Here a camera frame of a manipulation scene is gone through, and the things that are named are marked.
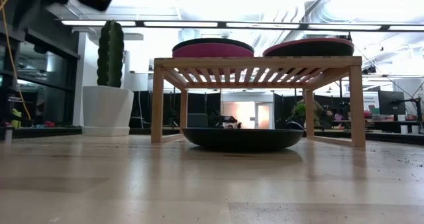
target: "monitor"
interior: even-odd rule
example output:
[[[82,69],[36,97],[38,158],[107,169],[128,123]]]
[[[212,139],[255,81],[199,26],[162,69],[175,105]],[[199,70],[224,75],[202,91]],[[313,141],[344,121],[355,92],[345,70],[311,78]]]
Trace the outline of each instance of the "monitor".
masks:
[[[405,115],[406,108],[403,92],[401,91],[378,91],[378,103],[381,115]]]

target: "wooden floor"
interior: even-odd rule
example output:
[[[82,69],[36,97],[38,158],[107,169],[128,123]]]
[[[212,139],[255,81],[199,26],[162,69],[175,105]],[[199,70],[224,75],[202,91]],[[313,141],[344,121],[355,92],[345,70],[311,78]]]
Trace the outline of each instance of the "wooden floor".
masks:
[[[83,136],[0,144],[0,223],[423,223],[424,149],[279,153]]]

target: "potted plant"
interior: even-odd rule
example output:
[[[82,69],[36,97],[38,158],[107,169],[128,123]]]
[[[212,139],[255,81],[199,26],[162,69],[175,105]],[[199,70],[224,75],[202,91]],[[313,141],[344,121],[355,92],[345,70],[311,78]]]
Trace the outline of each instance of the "potted plant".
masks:
[[[107,21],[101,29],[97,85],[83,87],[83,134],[89,136],[125,136],[134,93],[121,89],[124,33],[116,21]]]

